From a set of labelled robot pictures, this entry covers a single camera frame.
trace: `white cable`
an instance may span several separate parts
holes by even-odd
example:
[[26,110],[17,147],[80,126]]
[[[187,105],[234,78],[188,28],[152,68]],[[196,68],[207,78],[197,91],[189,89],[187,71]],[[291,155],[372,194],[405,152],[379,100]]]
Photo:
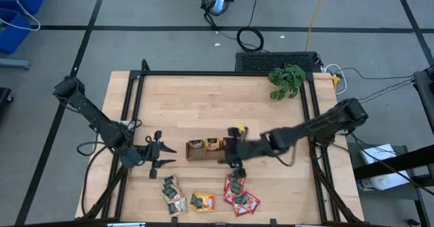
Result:
[[327,65],[327,66],[324,68],[326,72],[327,72],[328,67],[330,67],[330,66],[335,66],[336,68],[338,68],[340,74],[342,75],[342,78],[344,79],[345,88],[344,88],[342,91],[336,93],[336,95],[343,94],[343,93],[347,90],[347,79],[345,79],[344,73],[342,72],[342,70],[340,69],[340,67],[339,67],[337,64],[329,64],[329,65]]
[[19,0],[16,0],[16,3],[21,7],[22,11],[23,11],[27,16],[30,16],[34,21],[36,21],[36,23],[38,24],[38,28],[33,29],[33,28],[27,28],[27,27],[16,26],[16,25],[14,25],[14,24],[10,24],[10,23],[6,22],[5,20],[2,20],[1,18],[0,18],[0,22],[6,24],[6,25],[8,25],[8,26],[12,26],[12,27],[19,28],[19,29],[22,29],[22,30],[32,30],[32,31],[37,31],[37,30],[41,29],[41,23],[40,23],[40,22],[39,22],[35,17],[33,17],[31,14],[29,14],[29,13],[27,12],[27,10],[26,10],[22,5],[21,5],[20,1],[19,1]]

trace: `yellow cable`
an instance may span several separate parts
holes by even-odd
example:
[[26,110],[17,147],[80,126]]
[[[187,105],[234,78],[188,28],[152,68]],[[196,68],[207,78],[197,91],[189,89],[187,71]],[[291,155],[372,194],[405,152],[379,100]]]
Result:
[[312,16],[312,21],[311,21],[311,25],[309,25],[309,31],[307,33],[307,40],[306,40],[306,47],[305,47],[304,51],[307,51],[307,49],[309,48],[309,38],[311,37],[313,21],[315,21],[315,16],[318,14],[319,6],[321,6],[322,1],[323,0],[318,0],[317,7],[315,8],[315,13]]

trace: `wooden tabletop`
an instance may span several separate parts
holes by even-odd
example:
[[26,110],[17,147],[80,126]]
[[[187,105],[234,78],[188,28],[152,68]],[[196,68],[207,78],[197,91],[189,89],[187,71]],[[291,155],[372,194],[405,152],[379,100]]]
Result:
[[[111,74],[102,110],[112,120],[120,119],[128,75],[129,72],[120,71]],[[336,104],[332,81],[328,74],[314,74],[314,78],[319,109],[325,112]],[[300,96],[274,102],[269,98],[274,89],[266,77],[146,76],[138,113],[143,125],[136,130],[134,143],[145,145],[145,137],[160,129],[165,144],[178,151],[177,154],[163,152],[160,159],[177,161],[159,169],[156,180],[148,178],[148,163],[130,170],[121,221],[169,222],[167,204],[160,195],[161,179],[175,174],[188,201],[195,191],[216,195],[215,212],[196,213],[189,209],[179,216],[179,222],[267,224],[275,218],[279,224],[320,224],[306,138],[296,145],[293,167],[284,167],[269,157],[244,162],[248,174],[245,189],[261,203],[254,215],[238,218],[232,206],[223,202],[224,179],[231,172],[229,167],[215,161],[186,160],[186,141],[222,138],[226,136],[226,129],[236,126],[236,122],[249,127],[250,139],[259,138],[262,131],[304,122]],[[310,97],[307,89],[312,117]],[[134,96],[131,101],[129,116]],[[335,144],[347,147],[342,136],[337,137]],[[363,219],[349,154],[336,147],[329,147],[328,151],[336,191],[353,213]],[[283,155],[282,159],[290,161],[290,154]],[[111,160],[112,155],[105,150],[90,169],[85,198],[87,211],[106,188]],[[117,190],[112,196],[110,216],[114,214],[116,197]],[[331,220],[329,202],[325,204]],[[81,215],[79,207],[77,216]]]

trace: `gray floor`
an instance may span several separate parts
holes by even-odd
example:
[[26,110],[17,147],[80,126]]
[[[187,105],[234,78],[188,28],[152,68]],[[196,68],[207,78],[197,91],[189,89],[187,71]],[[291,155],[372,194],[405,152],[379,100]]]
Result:
[[[87,25],[96,1],[45,0],[36,17],[43,25]],[[236,0],[216,22],[246,25],[253,1]],[[434,28],[434,0],[407,1],[419,27]],[[316,2],[258,0],[252,26],[306,27]],[[96,25],[207,26],[199,6],[200,0],[104,0]],[[399,0],[324,0],[314,26],[412,27]],[[32,63],[30,70],[0,69],[0,87],[12,88],[16,98],[0,123],[0,226],[16,220],[58,107],[53,87],[70,73],[83,34],[81,30],[42,30],[31,33],[16,53],[0,55]],[[263,35],[264,48],[269,51],[302,51],[307,36],[279,32]],[[434,34],[424,37],[434,48]],[[256,40],[246,34],[245,41]],[[414,33],[313,33],[310,50],[319,52],[326,64],[355,67],[371,77],[411,75],[429,65]],[[241,49],[235,41],[212,31],[95,30],[77,76],[85,83],[88,97],[101,107],[112,70],[137,69],[143,58],[153,70],[233,70],[238,51]],[[366,81],[351,70],[345,75],[349,87],[339,99],[362,98],[397,82]],[[355,132],[362,140],[405,144],[410,150],[433,143],[434,136],[412,87],[393,91],[364,107],[370,119]],[[73,219],[87,163],[75,152],[75,145],[91,138],[85,120],[66,112],[27,223]],[[433,213],[433,198],[426,195],[425,201]],[[411,201],[363,197],[361,202],[366,220],[373,224],[407,226],[404,219],[417,219]]]

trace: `green plant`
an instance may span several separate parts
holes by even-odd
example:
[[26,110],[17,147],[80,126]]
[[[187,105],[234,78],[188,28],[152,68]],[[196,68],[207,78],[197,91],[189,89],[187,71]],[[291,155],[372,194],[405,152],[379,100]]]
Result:
[[278,87],[280,90],[270,93],[270,98],[273,100],[282,100],[286,93],[289,92],[289,98],[293,98],[298,94],[298,88],[306,79],[306,74],[303,69],[297,65],[287,64],[284,68],[275,68],[269,73],[269,81]]

